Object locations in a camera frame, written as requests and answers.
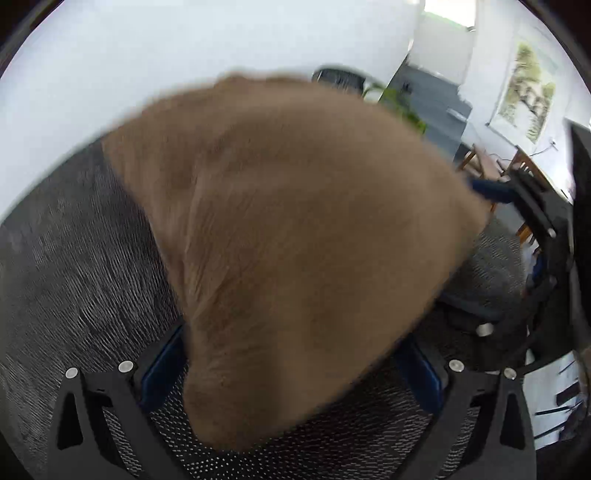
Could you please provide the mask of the brown fleece garment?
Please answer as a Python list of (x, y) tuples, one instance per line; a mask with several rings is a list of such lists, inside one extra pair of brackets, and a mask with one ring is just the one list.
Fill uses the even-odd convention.
[(183, 401), (244, 451), (335, 401), (469, 256), (488, 205), (407, 122), (294, 77), (159, 99), (102, 141), (187, 325)]

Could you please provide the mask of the wooden chair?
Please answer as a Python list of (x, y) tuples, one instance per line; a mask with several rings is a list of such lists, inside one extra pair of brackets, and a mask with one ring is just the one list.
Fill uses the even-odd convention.
[(476, 192), (491, 203), (492, 212), (501, 204), (517, 210), (520, 243), (534, 238), (545, 245), (562, 235), (569, 203), (523, 150), (501, 168), (484, 149), (473, 146), (455, 162), (455, 169), (468, 175)]

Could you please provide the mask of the framed landscape painting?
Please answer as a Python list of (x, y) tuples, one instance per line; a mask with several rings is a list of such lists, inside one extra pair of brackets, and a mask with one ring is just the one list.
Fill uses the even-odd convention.
[(559, 46), (544, 29), (518, 21), (497, 29), (488, 47), (483, 64), (494, 86), (487, 127), (531, 156), (558, 152), (560, 144), (548, 131), (568, 73)]

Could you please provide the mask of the black patterned table cloth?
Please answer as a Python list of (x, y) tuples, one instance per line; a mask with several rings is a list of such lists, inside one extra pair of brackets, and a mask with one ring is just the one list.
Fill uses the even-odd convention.
[[(27, 472), (47, 475), (65, 371), (137, 359), (178, 319), (150, 228), (92, 143), (33, 189), (1, 226), (1, 431)], [(150, 420), (195, 479), (389, 479), (429, 415), (390, 350), (345, 396), (242, 453), (194, 437), (176, 377)]]

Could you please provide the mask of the green paper bag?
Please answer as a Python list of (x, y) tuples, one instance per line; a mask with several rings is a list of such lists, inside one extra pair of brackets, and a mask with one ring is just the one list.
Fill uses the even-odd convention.
[(427, 124), (410, 106), (406, 95), (399, 90), (378, 83), (370, 84), (362, 94), (363, 100), (372, 104), (380, 104), (389, 109), (395, 116), (412, 126), (420, 135), (424, 135)]

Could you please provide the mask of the black mesh chair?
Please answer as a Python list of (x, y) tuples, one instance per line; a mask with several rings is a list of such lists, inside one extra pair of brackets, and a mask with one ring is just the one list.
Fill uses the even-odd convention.
[(311, 81), (325, 83), (361, 97), (365, 97), (373, 91), (383, 92), (385, 90), (385, 86), (372, 77), (332, 66), (324, 66), (315, 70), (311, 75)]

